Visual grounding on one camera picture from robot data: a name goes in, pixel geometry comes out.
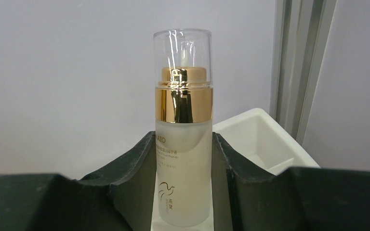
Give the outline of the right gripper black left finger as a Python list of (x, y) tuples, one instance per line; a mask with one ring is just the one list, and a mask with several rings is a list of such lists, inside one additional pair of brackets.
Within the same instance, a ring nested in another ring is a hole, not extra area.
[(152, 131), (80, 180), (0, 175), (0, 231), (148, 231), (155, 183)]

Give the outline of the frosted gold pump bottle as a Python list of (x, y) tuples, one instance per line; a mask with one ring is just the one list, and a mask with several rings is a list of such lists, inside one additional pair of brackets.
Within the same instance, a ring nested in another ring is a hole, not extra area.
[(170, 29), (155, 33), (153, 42), (159, 215), (192, 227), (211, 209), (211, 33)]

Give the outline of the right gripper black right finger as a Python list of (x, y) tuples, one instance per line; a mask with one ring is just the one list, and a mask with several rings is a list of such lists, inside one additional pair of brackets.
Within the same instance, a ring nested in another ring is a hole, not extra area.
[(212, 136), (216, 231), (370, 231), (370, 172), (290, 167), (275, 176)]

